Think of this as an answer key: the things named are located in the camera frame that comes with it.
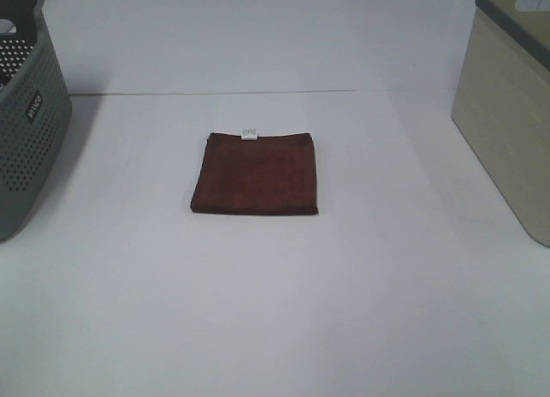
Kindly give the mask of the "brown towel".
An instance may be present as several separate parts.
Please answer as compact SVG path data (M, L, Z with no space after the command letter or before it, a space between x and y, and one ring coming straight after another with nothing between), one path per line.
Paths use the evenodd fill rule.
M319 213L315 145L308 133L207 139L191 210L245 216Z

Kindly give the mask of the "beige plastic basket grey rim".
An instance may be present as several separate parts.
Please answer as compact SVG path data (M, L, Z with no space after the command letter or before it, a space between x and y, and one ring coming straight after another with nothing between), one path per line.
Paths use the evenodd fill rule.
M475 0L451 118L525 232L547 246L548 0Z

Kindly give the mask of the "grey perforated plastic basket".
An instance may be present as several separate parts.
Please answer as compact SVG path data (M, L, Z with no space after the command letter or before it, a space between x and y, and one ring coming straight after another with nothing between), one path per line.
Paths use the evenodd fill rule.
M23 225L51 173L72 104L42 12L44 0L1 0L1 238Z

